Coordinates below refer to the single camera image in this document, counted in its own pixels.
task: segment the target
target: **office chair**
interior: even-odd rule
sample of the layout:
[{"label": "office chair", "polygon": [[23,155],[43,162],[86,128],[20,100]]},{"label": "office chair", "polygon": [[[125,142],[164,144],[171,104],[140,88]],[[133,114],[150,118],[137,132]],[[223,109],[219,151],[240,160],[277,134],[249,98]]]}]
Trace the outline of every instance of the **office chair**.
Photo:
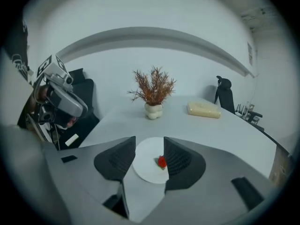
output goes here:
[{"label": "office chair", "polygon": [[[73,92],[81,98],[87,105],[89,111],[87,115],[78,120],[72,127],[67,130],[60,129],[60,149],[78,148],[94,127],[100,122],[99,118],[94,115],[94,108],[92,106],[92,98],[94,91],[94,82],[92,79],[86,79],[83,74],[83,68],[69,72],[73,77]],[[69,146],[66,141],[73,135],[77,134],[78,138]]]},{"label": "office chair", "polygon": [[217,91],[215,95],[215,103],[219,97],[220,105],[222,108],[235,114],[234,104],[233,104],[233,92],[231,91],[231,81],[226,78],[217,76],[219,79],[217,84]]},{"label": "office chair", "polygon": [[[220,76],[217,76],[217,78],[218,78],[218,82],[217,82],[218,87],[217,87],[217,91],[216,91],[216,95],[215,95],[215,103],[219,97],[221,107],[226,109],[227,111],[230,111],[231,113],[235,114],[235,109],[234,109],[234,104],[233,104],[233,92],[230,89],[231,81],[226,78],[222,78]],[[258,116],[261,118],[263,116],[257,112],[253,112],[253,111],[248,111],[248,113],[250,114],[250,117],[248,120],[246,120],[246,122],[248,122],[253,127],[255,127],[258,130],[260,130],[261,132],[263,132],[264,131],[263,127],[256,125],[254,123],[251,123],[255,116]]]}]

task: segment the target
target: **wire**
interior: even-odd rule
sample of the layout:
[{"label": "wire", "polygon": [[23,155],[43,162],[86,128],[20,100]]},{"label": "wire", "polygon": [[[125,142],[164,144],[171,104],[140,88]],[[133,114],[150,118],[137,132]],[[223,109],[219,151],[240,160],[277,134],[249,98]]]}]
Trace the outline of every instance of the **wire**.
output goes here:
[{"label": "wire", "polygon": [[58,138],[58,132],[57,132],[56,124],[54,124],[54,126],[55,126],[55,131],[56,131],[56,136],[57,136],[58,150],[60,151],[60,140]]}]

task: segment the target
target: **strawberry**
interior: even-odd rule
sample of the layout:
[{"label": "strawberry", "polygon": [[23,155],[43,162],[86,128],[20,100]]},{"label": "strawberry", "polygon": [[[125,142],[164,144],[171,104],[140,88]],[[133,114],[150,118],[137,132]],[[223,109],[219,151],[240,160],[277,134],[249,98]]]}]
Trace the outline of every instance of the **strawberry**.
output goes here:
[{"label": "strawberry", "polygon": [[157,165],[160,166],[161,168],[167,167],[167,163],[165,162],[164,156],[159,156],[157,160]]}]

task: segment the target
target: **vase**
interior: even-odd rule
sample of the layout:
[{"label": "vase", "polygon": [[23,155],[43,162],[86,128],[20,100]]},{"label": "vase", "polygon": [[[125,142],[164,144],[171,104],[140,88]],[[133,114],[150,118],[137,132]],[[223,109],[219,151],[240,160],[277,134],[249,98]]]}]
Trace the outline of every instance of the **vase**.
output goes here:
[{"label": "vase", "polygon": [[151,120],[159,118],[163,115],[163,106],[161,104],[150,106],[149,104],[145,103],[144,107],[146,116]]}]

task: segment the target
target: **dried grass arrangement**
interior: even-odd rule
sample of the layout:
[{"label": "dried grass arrangement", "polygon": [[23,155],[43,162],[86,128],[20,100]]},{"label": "dried grass arrangement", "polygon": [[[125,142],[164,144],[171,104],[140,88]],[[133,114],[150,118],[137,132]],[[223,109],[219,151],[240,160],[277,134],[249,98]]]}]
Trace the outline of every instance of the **dried grass arrangement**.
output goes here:
[{"label": "dried grass arrangement", "polygon": [[176,81],[173,78],[169,79],[168,73],[161,72],[161,68],[152,67],[150,79],[148,74],[140,70],[134,71],[134,74],[140,90],[128,91],[129,94],[134,95],[132,101],[141,98],[150,106],[160,105],[174,92]]}]

